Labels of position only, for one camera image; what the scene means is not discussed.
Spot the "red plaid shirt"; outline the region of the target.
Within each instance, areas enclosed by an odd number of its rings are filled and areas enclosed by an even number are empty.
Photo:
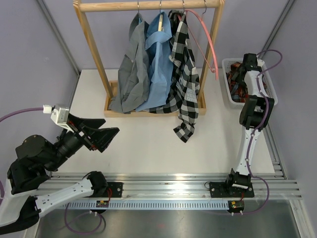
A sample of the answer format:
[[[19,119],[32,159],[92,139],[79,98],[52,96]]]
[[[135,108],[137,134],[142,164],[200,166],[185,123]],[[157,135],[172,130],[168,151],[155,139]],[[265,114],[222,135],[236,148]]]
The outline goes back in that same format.
[[[234,64],[244,64],[247,67],[245,75],[246,86],[241,86],[234,81]],[[227,82],[231,98],[234,102],[245,103],[250,96],[268,97],[261,79],[262,68],[257,61],[235,62],[227,73]]]

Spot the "pink hanger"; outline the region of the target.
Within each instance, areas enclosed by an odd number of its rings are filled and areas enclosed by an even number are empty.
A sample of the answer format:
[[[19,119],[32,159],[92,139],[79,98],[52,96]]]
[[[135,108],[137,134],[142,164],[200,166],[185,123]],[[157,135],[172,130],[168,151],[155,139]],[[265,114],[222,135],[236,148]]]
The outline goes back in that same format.
[[[208,40],[209,50],[211,51],[211,54],[212,54],[212,59],[213,59],[213,64],[212,65],[211,65],[211,60],[208,59],[208,57],[207,57],[208,53],[207,52],[205,54],[203,53],[203,51],[202,51],[197,39],[195,38],[195,36],[193,35],[191,29],[189,28],[190,34],[192,35],[192,37],[193,37],[193,39],[194,39],[199,51],[201,52],[201,54],[204,57],[204,63],[206,64],[206,66],[208,67],[210,72],[215,74],[215,79],[218,80],[219,79],[219,72],[218,72],[217,56],[216,56],[216,53],[215,53],[215,50],[214,50],[214,45],[213,45],[213,41],[211,39],[210,33],[208,33],[206,24],[205,24],[204,19],[203,19],[204,13],[201,16],[199,16],[196,11],[194,11],[192,9],[189,9],[189,8],[185,8],[185,12],[190,12],[190,13],[194,14],[195,17],[200,22],[200,24],[201,24],[201,26],[202,26],[202,28],[203,28],[203,30],[205,32],[206,38]]]

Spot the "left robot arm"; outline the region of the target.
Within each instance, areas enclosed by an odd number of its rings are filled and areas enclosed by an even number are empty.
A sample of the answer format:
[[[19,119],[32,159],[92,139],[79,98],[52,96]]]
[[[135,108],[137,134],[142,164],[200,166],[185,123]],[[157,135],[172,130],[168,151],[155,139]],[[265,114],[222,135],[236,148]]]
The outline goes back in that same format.
[[[119,128],[102,128],[105,119],[83,119],[70,113],[52,113],[51,119],[63,128],[56,143],[41,135],[31,135],[16,147],[17,159],[10,165],[0,204],[0,233],[23,231],[35,225],[52,210],[83,197],[102,197],[108,183],[102,172],[89,172],[82,180],[47,195],[37,195],[71,156],[85,146],[103,152],[119,133]]]

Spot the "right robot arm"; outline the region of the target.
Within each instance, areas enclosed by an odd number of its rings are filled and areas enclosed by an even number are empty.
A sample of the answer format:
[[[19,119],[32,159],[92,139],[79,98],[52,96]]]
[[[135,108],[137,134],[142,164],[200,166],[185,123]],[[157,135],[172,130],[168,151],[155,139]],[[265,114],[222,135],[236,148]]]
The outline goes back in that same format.
[[[275,100],[264,88],[263,70],[256,54],[244,54],[237,82],[247,89],[248,96],[241,110],[239,123],[242,126],[241,143],[238,152],[239,163],[232,169],[224,184],[230,197],[254,197],[251,165],[254,150],[262,130],[267,126]]]

